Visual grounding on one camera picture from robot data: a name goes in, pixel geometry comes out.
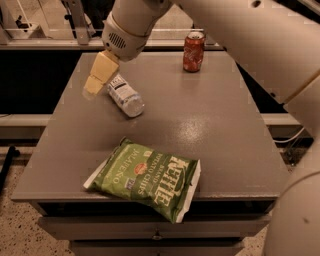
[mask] kettle chips bag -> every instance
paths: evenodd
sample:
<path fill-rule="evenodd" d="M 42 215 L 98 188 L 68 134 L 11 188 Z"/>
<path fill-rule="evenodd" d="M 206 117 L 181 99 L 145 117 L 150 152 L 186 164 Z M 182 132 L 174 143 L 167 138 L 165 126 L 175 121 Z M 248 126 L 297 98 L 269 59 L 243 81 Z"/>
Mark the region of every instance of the kettle chips bag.
<path fill-rule="evenodd" d="M 151 206 L 167 220 L 179 223 L 189 210 L 200 171 L 198 160 L 123 139 L 84 187 Z"/>

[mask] can lid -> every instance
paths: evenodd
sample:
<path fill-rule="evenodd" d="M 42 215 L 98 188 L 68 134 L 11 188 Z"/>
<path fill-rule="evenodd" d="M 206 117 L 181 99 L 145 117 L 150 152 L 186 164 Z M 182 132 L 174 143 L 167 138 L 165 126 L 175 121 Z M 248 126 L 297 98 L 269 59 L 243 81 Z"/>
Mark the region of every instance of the can lid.
<path fill-rule="evenodd" d="M 201 31 L 191 31 L 188 37 L 191 39 L 202 39 L 204 38 L 204 34 Z"/>

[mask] aluminum can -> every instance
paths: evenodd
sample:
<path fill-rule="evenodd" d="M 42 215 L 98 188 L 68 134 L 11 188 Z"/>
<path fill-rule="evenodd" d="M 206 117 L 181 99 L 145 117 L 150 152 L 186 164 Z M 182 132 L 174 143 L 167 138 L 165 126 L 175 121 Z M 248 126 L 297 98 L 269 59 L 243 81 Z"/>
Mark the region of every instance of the aluminum can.
<path fill-rule="evenodd" d="M 200 31 L 192 31 L 184 41 L 183 69 L 198 72 L 201 68 L 204 53 L 205 36 Z"/>

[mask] drawer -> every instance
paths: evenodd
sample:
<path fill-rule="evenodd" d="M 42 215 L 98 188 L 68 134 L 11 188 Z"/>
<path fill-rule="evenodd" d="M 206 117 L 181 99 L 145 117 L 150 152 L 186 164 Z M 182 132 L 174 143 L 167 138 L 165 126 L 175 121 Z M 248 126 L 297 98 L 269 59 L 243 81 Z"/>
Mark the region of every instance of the drawer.
<path fill-rule="evenodd" d="M 171 224 L 141 217 L 41 217 L 38 224 L 58 240 L 171 239 L 253 236 L 270 220 L 260 217 L 202 217 Z"/>
<path fill-rule="evenodd" d="M 71 242 L 76 256 L 234 256 L 243 249 L 242 242 L 207 240 L 116 240 Z"/>

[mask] cable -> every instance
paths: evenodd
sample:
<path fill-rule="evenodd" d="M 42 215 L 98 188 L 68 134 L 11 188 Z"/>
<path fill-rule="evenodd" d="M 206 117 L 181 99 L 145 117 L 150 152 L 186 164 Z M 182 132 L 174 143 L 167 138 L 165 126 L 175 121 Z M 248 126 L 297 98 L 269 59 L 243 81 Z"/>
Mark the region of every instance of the cable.
<path fill-rule="evenodd" d="M 11 116 L 11 114 L 0 115 L 0 118 L 6 117 L 6 116 Z"/>
<path fill-rule="evenodd" d="M 294 140 L 295 138 L 297 138 L 302 132 L 304 131 L 304 127 L 302 127 L 302 129 L 297 132 L 296 135 L 294 135 L 293 137 L 291 137 L 290 139 L 287 139 L 287 140 L 273 140 L 275 143 L 287 143 L 287 142 L 290 142 L 292 140 Z"/>

